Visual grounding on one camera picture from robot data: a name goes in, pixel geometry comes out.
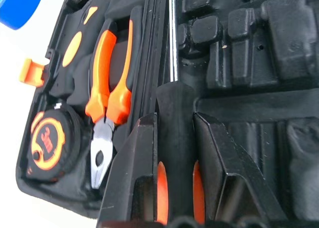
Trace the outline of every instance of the white background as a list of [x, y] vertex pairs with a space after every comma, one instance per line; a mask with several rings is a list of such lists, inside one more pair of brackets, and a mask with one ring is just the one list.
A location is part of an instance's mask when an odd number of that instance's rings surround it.
[[91, 220], [22, 193], [15, 166], [34, 87], [18, 81], [26, 57], [45, 62], [56, 19], [64, 0], [41, 0], [33, 17], [18, 31], [0, 24], [0, 227], [94, 228]]

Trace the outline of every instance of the blue object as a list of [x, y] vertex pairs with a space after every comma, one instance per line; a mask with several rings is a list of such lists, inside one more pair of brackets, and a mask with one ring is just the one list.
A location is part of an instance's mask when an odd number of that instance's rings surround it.
[[41, 0], [0, 0], [0, 22], [18, 30], [31, 18]]

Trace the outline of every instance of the orange pliers handle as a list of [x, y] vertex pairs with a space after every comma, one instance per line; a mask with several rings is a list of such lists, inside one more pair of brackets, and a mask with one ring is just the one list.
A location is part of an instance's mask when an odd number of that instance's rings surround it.
[[113, 26], [110, 26], [113, 24], [110, 23], [108, 27], [106, 26], [107, 30], [104, 28], [106, 32], [102, 32], [100, 36], [93, 63], [91, 98], [85, 109], [86, 115], [91, 116], [93, 122], [97, 122], [105, 116], [105, 108], [107, 108], [106, 116], [115, 124], [124, 124], [128, 119], [131, 110], [134, 76], [142, 40], [142, 14], [143, 9], [141, 6], [136, 6], [131, 12], [124, 70], [119, 83], [111, 93], [109, 92], [109, 71], [111, 55], [116, 43], [114, 29], [111, 29]]
[[94, 49], [93, 85], [91, 97], [85, 107], [85, 114], [94, 123], [104, 117], [110, 95], [109, 73], [112, 52], [116, 44], [117, 26], [112, 20], [106, 20], [102, 26], [98, 43]]

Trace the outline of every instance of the tape measure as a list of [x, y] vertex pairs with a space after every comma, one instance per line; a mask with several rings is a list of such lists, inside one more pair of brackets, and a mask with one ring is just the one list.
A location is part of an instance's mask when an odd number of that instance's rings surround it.
[[39, 112], [31, 125], [27, 178], [54, 182], [69, 172], [80, 152], [82, 126], [67, 104]]

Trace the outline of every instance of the metal rod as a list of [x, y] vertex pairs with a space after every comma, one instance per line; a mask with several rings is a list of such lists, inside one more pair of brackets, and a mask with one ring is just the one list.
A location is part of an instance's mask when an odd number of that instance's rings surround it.
[[176, 0], [169, 0], [169, 55], [170, 81], [178, 81], [178, 48], [177, 48]]

